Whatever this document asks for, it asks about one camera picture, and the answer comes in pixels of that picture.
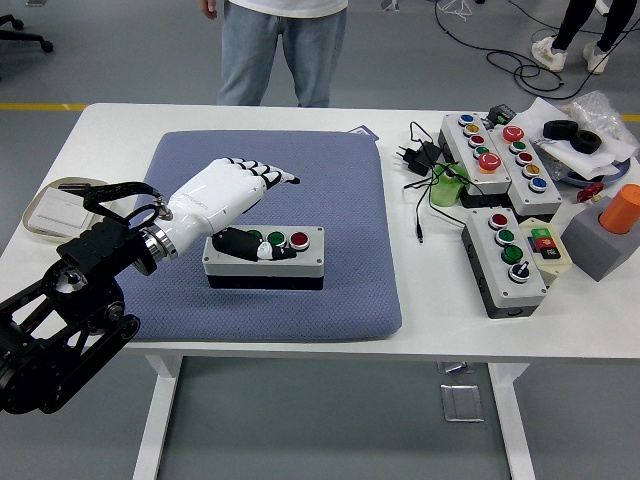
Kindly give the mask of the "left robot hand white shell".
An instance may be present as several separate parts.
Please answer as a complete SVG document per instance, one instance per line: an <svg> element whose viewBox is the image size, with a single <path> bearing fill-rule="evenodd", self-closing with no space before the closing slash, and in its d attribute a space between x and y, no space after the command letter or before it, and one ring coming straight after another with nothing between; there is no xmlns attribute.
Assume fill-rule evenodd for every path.
<svg viewBox="0 0 640 480"><path fill-rule="evenodd" d="M255 160L213 160L171 195L170 218L154 221L167 257L177 259L198 238L232 225L272 187L299 182L295 175Z"/></svg>

